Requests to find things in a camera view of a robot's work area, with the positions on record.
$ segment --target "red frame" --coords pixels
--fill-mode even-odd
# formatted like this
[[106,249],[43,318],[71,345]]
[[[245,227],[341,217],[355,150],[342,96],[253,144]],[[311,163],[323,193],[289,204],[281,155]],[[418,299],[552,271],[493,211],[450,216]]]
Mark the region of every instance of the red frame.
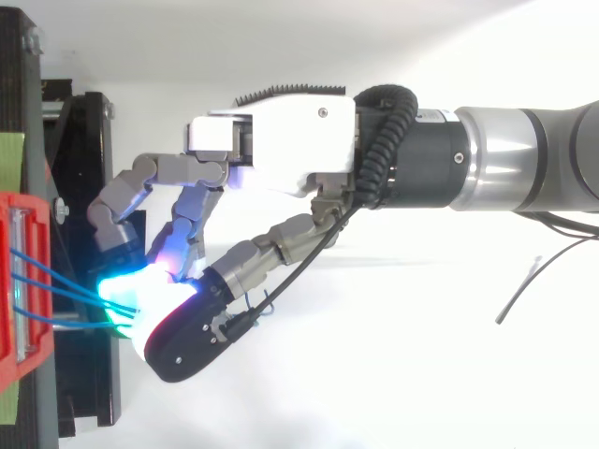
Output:
[[[37,368],[53,351],[52,326],[29,320],[29,339],[36,347],[27,358],[17,363],[14,334],[14,314],[9,299],[9,210],[26,209],[31,212],[25,219],[25,250],[45,266],[50,266],[50,210],[48,203],[36,196],[0,193],[0,392],[12,382]],[[51,284],[49,274],[26,264],[29,279]],[[51,293],[41,288],[27,287],[29,311],[52,318]]]

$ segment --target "blue light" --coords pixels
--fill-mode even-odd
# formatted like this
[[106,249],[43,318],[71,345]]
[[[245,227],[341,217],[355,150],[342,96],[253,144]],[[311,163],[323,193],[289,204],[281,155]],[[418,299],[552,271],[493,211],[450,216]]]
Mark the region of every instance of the blue light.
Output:
[[119,327],[118,330],[133,340],[142,358],[145,342],[153,330],[197,292],[188,283],[174,282],[164,266],[159,264],[150,264],[133,273],[104,279],[97,291],[105,300],[138,310],[133,320],[111,310],[106,310],[106,315],[115,324],[132,325]]

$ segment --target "silver arm segment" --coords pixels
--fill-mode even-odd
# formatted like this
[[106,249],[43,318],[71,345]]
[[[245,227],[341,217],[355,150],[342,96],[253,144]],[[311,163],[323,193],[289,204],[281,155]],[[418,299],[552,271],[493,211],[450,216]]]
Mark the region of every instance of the silver arm segment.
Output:
[[269,271],[301,262],[348,209],[348,198],[313,200],[313,214],[291,217],[268,233],[245,240],[212,264],[234,298],[262,284]]

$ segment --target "screw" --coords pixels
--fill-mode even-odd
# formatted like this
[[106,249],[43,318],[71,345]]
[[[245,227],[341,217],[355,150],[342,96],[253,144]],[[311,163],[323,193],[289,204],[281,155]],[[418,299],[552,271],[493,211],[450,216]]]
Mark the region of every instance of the screw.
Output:
[[114,120],[114,103],[106,103],[104,105],[104,117],[107,120]]
[[68,217],[70,209],[65,206],[65,201],[59,196],[54,200],[54,218],[56,223],[61,225],[65,222],[65,218]]
[[34,56],[44,54],[44,42],[46,36],[44,32],[36,26],[29,28],[23,37],[23,47]]

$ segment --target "blue wire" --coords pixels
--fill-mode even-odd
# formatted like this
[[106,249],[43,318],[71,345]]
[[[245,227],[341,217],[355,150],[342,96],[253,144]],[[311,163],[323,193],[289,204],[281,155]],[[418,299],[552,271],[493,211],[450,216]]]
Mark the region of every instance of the blue wire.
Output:
[[92,292],[91,290],[88,290],[87,288],[81,287],[80,285],[67,279],[65,276],[58,274],[53,269],[48,268],[44,264],[37,262],[36,259],[34,259],[33,257],[29,257],[27,254],[23,254],[20,251],[15,250],[14,248],[10,248],[10,253],[16,255],[17,257],[20,257],[22,260],[24,260],[26,262],[29,262],[34,267],[37,267],[37,268],[41,269],[42,271],[50,274],[54,279],[57,279],[58,281],[62,282],[64,285],[71,287],[73,290],[77,290],[78,292],[83,293],[84,295],[87,295],[88,297],[93,297],[93,298],[98,298],[99,300],[103,300],[96,293]]
[[104,300],[102,302],[99,302],[98,300],[91,299],[90,297],[85,297],[83,295],[78,295],[76,293],[71,293],[68,290],[63,290],[62,288],[52,287],[45,283],[34,281],[33,279],[24,278],[23,276],[20,276],[17,273],[10,273],[10,274],[17,281],[29,283],[29,284],[33,285],[34,287],[42,288],[44,290],[49,290],[57,295],[62,295],[64,297],[70,297],[74,301],[82,302],[84,304],[89,304],[91,306],[99,307],[102,309],[104,309],[106,306],[109,306],[109,309],[116,311],[117,313],[121,314],[122,316],[124,316],[126,318],[133,319],[134,317],[128,313],[125,313],[122,310],[119,310],[119,309],[124,309],[125,311],[131,311],[133,313],[136,312],[135,309],[132,309],[132,308],[126,307],[126,306],[122,306],[121,304],[117,304],[116,302],[104,301]]
[[[269,296],[269,292],[266,291],[266,288],[264,289],[264,296],[265,297]],[[245,294],[245,304],[247,305],[248,309],[252,309],[252,305],[250,304],[250,296],[247,293]],[[260,313],[260,316],[269,316],[269,315],[272,315],[273,313],[274,313],[274,305],[270,304],[270,310],[263,311],[262,313]]]
[[105,323],[74,323],[72,321],[54,320],[54,319],[47,318],[42,315],[38,315],[36,313],[31,313],[30,311],[24,311],[23,309],[20,309],[17,306],[12,306],[12,309],[16,313],[26,316],[27,318],[31,318],[32,320],[37,320],[42,323],[48,323],[49,325],[58,325],[58,326],[64,326],[64,327],[80,327],[83,329],[103,329],[103,328],[107,328],[107,327],[118,327],[118,326],[131,327],[131,325],[115,325],[114,323],[109,323],[109,322],[105,322]]

